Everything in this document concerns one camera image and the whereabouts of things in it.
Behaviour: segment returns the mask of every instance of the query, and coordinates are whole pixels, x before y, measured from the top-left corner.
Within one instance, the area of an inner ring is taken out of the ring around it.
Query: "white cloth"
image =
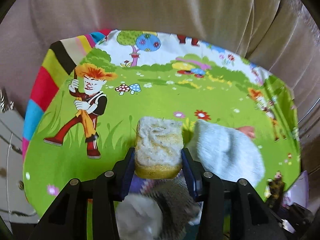
[[[198,120],[187,148],[195,161],[221,179],[244,178],[256,187],[264,177],[259,149],[248,136],[233,128]]]

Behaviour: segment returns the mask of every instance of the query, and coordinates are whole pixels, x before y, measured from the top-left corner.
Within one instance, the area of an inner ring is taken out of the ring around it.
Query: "silver bolt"
[[[107,178],[110,178],[110,177],[112,177],[113,176],[113,171],[106,171],[105,173],[104,173],[104,176],[106,176]]]
[[[210,171],[205,171],[204,173],[203,173],[203,176],[205,176],[206,178],[212,178],[213,177],[213,174],[212,174],[212,172],[210,172]]]
[[[79,180],[77,180],[77,179],[72,179],[71,181],[70,181],[70,185],[72,185],[72,186],[75,186],[75,185],[77,185],[79,183]]]
[[[239,180],[239,183],[243,186],[247,185],[248,184],[248,181],[246,179],[240,179]]]

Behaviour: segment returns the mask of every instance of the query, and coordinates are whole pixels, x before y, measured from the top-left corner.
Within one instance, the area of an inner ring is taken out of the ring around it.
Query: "cartoon man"
[[[76,79],[76,75],[69,85],[70,94],[76,97],[74,103],[78,112],[54,137],[44,138],[44,142],[62,146],[63,139],[70,128],[77,123],[82,123],[87,143],[87,156],[91,159],[99,159],[101,154],[97,147],[97,138],[99,137],[96,132],[97,120],[107,106],[107,95],[101,91],[101,88],[108,80],[117,78],[117,75],[107,73],[104,69],[90,63],[77,66],[75,72],[77,76],[84,79],[84,93],[80,93],[78,90],[79,81]]]
[[[271,109],[271,104],[268,104],[262,94],[262,92],[260,90],[255,90],[253,88],[248,88],[248,92],[249,92],[249,97],[254,100],[257,104],[257,107],[262,110],[267,117],[270,118],[271,123],[272,123],[272,127],[273,127],[273,133],[275,135],[275,142],[277,142],[279,140],[278,134],[277,134],[277,130],[276,127],[279,127],[280,130],[280,135],[282,136],[282,138],[284,140],[286,140],[286,136],[282,131],[281,126],[279,125],[275,114],[273,113],[272,109]]]

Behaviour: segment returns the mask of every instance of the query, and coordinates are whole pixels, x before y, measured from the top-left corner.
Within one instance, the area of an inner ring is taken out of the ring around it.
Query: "colorful stripe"
[[[105,29],[95,33],[53,43],[39,70],[28,102],[22,139],[22,156],[25,158],[29,142],[52,99],[77,64],[111,32]]]
[[[41,67],[33,85],[30,98],[43,110],[46,111],[59,88],[51,78],[49,72]]]

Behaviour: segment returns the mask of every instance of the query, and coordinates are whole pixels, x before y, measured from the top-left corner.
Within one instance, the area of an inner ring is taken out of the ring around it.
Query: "red pants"
[[[93,122],[93,127],[94,129],[97,128],[97,120],[98,120],[98,116],[95,114],[89,114],[90,119]],[[66,134],[68,133],[68,131],[70,130],[71,127],[73,127],[74,125],[76,125],[77,123],[82,123],[82,116],[79,115],[78,117],[74,117],[72,118],[69,122],[67,122],[60,130],[59,132],[56,134],[55,138],[57,140],[60,140],[63,142],[64,137],[66,136]],[[94,149],[98,149],[97,146],[97,140],[94,140],[92,142],[87,142],[87,150],[94,150]]]

